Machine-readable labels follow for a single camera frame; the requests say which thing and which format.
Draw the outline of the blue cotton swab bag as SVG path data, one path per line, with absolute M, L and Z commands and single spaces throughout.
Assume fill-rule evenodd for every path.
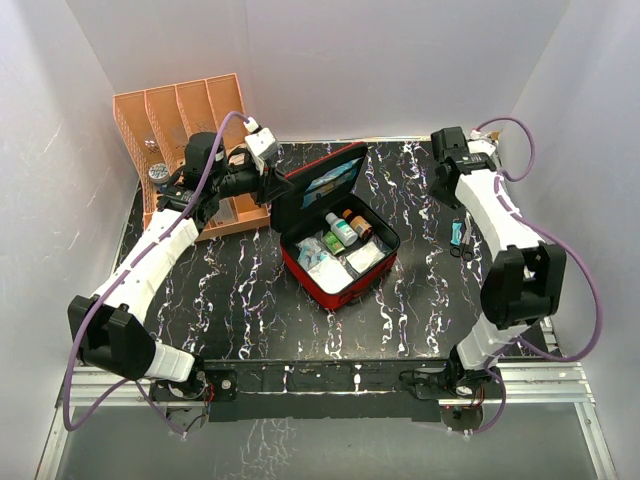
M 360 163 L 360 159 L 350 160 L 313 180 L 304 192 L 302 208 L 307 208 L 340 185 L 352 182 L 357 177 Z

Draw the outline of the brown bottle orange cap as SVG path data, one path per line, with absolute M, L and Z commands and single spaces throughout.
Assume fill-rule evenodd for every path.
M 367 241 L 373 234 L 373 227 L 361 215 L 351 215 L 349 224 L 362 241 Z

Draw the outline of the clear bag of plasters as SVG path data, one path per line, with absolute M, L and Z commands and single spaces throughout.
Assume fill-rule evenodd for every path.
M 307 237 L 301 240 L 297 244 L 297 248 L 299 249 L 299 254 L 303 249 L 311 249 L 311 250 L 325 250 L 328 256 L 328 251 L 326 250 L 324 244 L 315 237 Z

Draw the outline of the white gauze pad pack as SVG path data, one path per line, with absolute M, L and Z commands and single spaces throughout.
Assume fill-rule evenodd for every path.
M 369 242 L 349 254 L 346 260 L 358 274 L 362 274 L 370 267 L 376 265 L 384 257 L 385 253 L 377 246 L 377 244 Z

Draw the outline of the white bottle green label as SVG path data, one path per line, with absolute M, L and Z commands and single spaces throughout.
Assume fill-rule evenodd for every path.
M 341 217 L 329 212 L 325 215 L 325 220 L 330 226 L 330 230 L 339 238 L 345 247 L 353 245 L 358 239 L 358 234 Z

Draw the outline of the green wind oil box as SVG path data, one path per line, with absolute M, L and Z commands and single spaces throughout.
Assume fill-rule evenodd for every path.
M 339 238 L 332 232 L 327 232 L 323 238 L 323 243 L 327 247 L 327 249 L 331 252 L 332 255 L 337 256 L 340 253 L 345 251 L 345 246 L 339 240 Z

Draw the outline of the red black medicine case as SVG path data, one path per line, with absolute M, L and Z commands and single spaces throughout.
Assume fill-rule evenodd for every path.
M 400 238 L 354 189 L 368 156 L 363 142 L 288 173 L 293 189 L 273 201 L 282 258 L 324 308 L 355 300 L 393 267 Z

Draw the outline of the gauze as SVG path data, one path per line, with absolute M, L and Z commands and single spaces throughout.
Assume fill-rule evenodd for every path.
M 308 271 L 311 279 L 327 294 L 337 294 L 353 281 L 348 270 L 338 261 L 325 258 Z

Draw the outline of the teal bandage packet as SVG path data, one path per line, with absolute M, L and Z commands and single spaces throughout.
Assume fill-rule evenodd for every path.
M 325 250 L 303 249 L 298 256 L 298 263 L 305 269 L 310 270 L 327 258 Z

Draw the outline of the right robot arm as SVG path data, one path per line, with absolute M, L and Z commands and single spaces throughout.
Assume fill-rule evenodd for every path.
M 491 382 L 498 356 L 521 334 L 557 311 L 566 253 L 516 219 L 518 211 L 483 142 L 467 139 L 459 127 L 446 127 L 432 133 L 431 145 L 437 162 L 431 195 L 464 208 L 492 258 L 478 320 L 438 375 L 439 388 L 466 397 Z

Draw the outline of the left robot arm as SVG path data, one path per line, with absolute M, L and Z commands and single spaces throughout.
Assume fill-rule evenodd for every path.
M 222 137 L 190 137 L 180 181 L 160 196 L 148 228 L 112 277 L 91 297 L 76 296 L 68 307 L 72 360 L 81 360 L 135 381 L 171 383 L 186 399 L 200 396 L 207 376 L 196 356 L 155 341 L 144 326 L 151 301 L 182 253 L 217 213 L 221 200 L 249 194 L 258 205 L 291 190 L 275 166 L 278 142 L 260 127 L 245 138 L 245 160 L 229 164 Z

